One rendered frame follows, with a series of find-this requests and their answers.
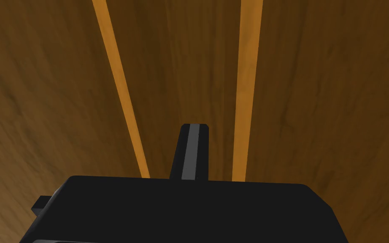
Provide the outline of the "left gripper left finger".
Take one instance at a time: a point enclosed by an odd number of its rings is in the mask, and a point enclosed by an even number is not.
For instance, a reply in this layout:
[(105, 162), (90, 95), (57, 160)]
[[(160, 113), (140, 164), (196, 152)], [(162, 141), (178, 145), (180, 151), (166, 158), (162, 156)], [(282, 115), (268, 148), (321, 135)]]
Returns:
[(195, 124), (180, 128), (170, 179), (195, 180)]

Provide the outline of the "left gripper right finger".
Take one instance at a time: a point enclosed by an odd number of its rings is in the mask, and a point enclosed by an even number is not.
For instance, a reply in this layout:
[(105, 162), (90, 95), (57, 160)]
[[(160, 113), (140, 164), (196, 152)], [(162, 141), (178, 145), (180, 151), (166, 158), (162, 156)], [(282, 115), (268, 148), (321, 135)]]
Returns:
[(208, 180), (209, 167), (209, 127), (206, 124), (191, 124), (190, 152), (193, 159), (190, 162), (189, 179)]

